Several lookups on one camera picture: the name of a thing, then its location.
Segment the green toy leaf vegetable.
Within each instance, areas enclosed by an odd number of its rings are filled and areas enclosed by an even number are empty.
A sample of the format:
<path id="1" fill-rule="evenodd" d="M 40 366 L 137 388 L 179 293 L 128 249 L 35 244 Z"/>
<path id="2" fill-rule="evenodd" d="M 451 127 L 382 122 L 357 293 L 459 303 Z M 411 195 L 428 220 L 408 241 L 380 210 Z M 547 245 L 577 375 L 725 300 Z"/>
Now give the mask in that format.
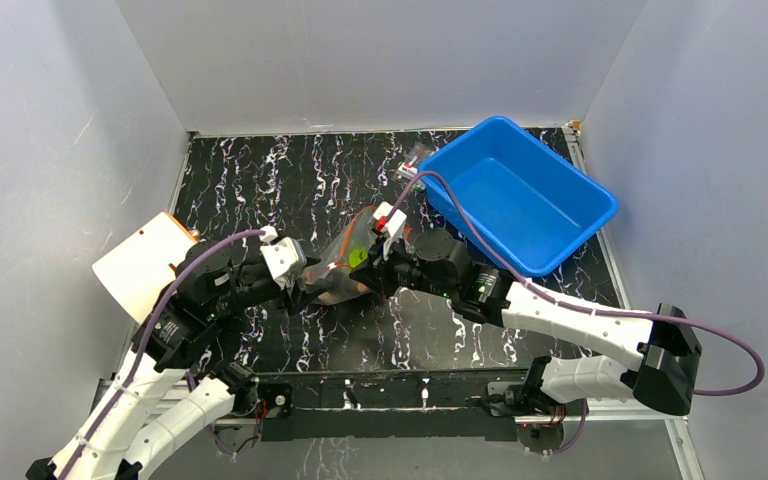
<path id="1" fill-rule="evenodd" d="M 356 248 L 349 252 L 347 265 L 355 269 L 363 264 L 368 258 L 368 250 L 365 248 Z"/>

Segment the clear zip bag orange zipper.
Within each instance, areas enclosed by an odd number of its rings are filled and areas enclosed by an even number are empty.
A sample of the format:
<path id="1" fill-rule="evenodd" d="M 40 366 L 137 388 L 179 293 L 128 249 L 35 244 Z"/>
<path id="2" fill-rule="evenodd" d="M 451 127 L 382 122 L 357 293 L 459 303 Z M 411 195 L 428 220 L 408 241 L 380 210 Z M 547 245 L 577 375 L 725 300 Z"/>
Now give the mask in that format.
<path id="1" fill-rule="evenodd" d="M 318 255 L 320 262 L 305 269 L 303 280 L 308 290 L 321 290 L 311 304 L 330 306 L 374 293 L 350 279 L 352 269 L 347 265 L 347 260 L 351 250 L 368 250 L 380 236 L 373 230 L 376 207 L 362 208 Z"/>

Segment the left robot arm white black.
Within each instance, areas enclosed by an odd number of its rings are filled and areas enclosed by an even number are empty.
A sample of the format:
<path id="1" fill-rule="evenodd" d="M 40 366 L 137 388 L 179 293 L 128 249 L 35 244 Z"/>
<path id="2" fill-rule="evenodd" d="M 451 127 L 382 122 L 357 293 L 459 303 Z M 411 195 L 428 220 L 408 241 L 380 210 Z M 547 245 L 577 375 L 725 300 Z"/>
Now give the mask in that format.
<path id="1" fill-rule="evenodd" d="M 159 417 L 153 410 L 197 363 L 219 328 L 245 309 L 285 304 L 314 264 L 299 243 L 252 231 L 257 254 L 241 262 L 230 241 L 166 243 L 130 237 L 94 265 L 109 293 L 139 322 L 129 353 L 90 416 L 68 444 L 36 460 L 30 479 L 147 479 L 180 446 L 222 415 L 254 411 L 254 374 L 230 364 L 211 372 Z"/>

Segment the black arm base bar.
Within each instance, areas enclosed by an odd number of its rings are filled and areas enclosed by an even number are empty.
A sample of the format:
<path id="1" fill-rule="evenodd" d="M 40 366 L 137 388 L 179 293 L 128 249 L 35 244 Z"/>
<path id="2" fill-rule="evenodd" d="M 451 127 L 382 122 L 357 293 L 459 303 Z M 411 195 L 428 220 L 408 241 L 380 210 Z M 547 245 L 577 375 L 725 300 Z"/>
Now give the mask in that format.
<path id="1" fill-rule="evenodd" d="M 325 437 L 517 440 L 521 430 L 576 419 L 526 389 L 524 369 L 274 372 L 259 379 L 265 440 Z"/>

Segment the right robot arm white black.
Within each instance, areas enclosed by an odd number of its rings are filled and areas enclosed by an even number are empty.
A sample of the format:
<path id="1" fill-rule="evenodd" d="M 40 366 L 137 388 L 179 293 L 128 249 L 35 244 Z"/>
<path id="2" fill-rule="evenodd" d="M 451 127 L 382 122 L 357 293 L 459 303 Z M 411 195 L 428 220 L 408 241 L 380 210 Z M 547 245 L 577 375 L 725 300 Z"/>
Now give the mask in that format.
<path id="1" fill-rule="evenodd" d="M 594 351 L 592 357 L 536 358 L 519 387 L 492 393 L 491 409 L 550 413 L 582 399 L 634 399 L 663 414 L 690 412 L 702 349 L 683 325 L 523 284 L 506 270 L 470 258 L 444 229 L 412 248 L 377 239 L 350 278 L 386 296 L 410 289 L 443 297 L 473 323 L 549 335 Z"/>

